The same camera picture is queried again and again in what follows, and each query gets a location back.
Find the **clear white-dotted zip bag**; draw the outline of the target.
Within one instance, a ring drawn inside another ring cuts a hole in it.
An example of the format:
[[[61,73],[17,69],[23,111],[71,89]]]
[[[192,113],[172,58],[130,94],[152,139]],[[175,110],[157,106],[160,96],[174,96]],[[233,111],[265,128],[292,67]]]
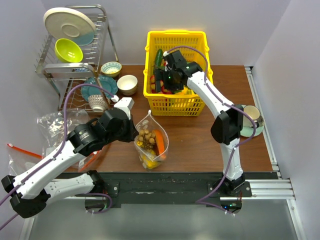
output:
[[[169,137],[167,132],[155,120],[151,110],[136,124],[135,128],[138,136],[135,137],[134,146],[142,166],[148,170],[157,168],[168,157]]]

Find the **brown longan bunch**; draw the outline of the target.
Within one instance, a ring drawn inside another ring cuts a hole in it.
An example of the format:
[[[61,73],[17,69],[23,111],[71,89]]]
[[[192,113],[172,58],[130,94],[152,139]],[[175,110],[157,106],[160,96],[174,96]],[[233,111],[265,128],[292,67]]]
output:
[[[137,136],[137,142],[143,143],[143,148],[150,148],[153,149],[156,145],[155,135],[153,130],[149,129],[141,129],[139,131],[139,135]]]

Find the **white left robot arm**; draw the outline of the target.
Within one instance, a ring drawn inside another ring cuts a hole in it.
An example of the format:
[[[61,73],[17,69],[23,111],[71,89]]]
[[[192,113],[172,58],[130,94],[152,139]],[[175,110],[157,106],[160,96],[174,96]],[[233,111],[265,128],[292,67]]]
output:
[[[130,143],[137,135],[131,113],[116,107],[106,110],[100,118],[76,126],[65,141],[32,168],[1,180],[11,207],[26,219],[59,199],[82,194],[101,195],[105,182],[95,170],[69,179],[57,177],[104,146],[114,141]]]

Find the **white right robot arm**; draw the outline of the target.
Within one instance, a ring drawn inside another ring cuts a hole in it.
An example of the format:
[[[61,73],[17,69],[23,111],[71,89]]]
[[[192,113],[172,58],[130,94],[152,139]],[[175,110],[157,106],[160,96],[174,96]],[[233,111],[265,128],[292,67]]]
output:
[[[223,96],[209,81],[207,69],[202,69],[195,61],[187,62],[178,47],[165,51],[163,69],[164,82],[173,90],[183,86],[193,90],[211,111],[214,123],[210,129],[213,139],[219,143],[223,176],[215,186],[230,197],[235,196],[245,182],[240,161],[240,136],[243,128],[243,106],[235,105]]]

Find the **yellow bell pepper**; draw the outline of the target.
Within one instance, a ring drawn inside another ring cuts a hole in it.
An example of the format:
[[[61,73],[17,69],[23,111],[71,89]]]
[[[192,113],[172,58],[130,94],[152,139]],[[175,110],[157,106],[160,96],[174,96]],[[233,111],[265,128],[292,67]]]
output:
[[[142,162],[142,166],[145,168],[145,169],[148,169],[148,170],[152,170],[152,169],[155,169],[157,168],[158,166],[161,165],[161,162],[159,161],[149,161],[149,160],[146,160],[146,161],[143,161]]]

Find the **orange papaya slice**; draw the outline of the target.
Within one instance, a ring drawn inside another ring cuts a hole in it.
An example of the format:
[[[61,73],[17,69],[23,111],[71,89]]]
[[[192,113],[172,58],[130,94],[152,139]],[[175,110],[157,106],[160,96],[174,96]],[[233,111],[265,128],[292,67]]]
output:
[[[161,160],[166,159],[166,154],[165,154],[165,142],[164,142],[164,137],[163,134],[161,133],[160,130],[153,130],[152,131],[155,135],[155,143],[156,143],[156,153],[160,157]]]

